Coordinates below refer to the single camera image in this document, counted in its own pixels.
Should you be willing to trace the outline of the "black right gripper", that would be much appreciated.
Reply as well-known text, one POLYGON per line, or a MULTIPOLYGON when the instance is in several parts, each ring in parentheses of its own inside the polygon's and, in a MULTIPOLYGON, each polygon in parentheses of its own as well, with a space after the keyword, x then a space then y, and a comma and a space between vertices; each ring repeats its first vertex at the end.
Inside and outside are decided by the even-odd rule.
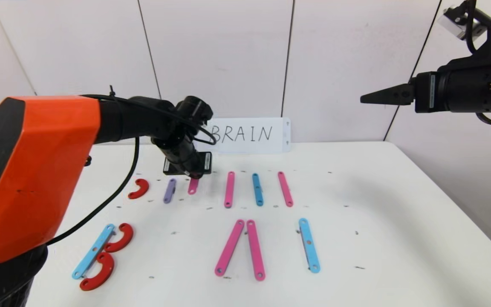
POLYGON ((491 112, 491 65, 446 65, 401 84, 362 95, 362 104, 411 105, 417 113, 491 112))

